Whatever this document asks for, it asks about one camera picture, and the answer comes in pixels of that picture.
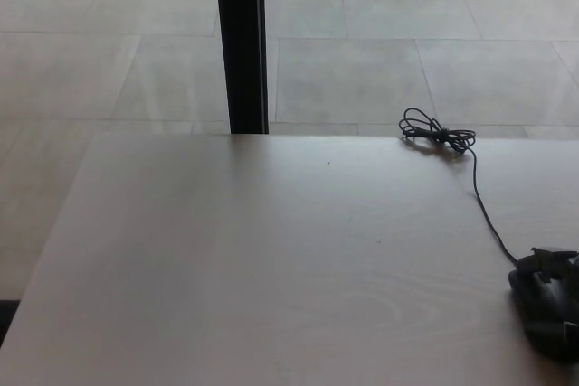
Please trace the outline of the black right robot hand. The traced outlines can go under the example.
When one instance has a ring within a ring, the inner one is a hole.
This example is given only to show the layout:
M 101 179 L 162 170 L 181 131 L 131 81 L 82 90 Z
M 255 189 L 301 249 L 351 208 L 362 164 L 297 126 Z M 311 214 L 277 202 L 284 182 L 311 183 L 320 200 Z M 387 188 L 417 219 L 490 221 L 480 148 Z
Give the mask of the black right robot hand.
M 527 335 L 558 352 L 578 349 L 578 252 L 533 248 L 508 276 Z

